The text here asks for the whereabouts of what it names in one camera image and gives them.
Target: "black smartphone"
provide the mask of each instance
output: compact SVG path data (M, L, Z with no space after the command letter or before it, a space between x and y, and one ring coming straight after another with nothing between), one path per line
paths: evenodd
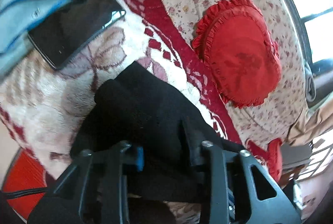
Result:
M28 37L44 60L60 70L125 14L116 0L72 0L31 29Z

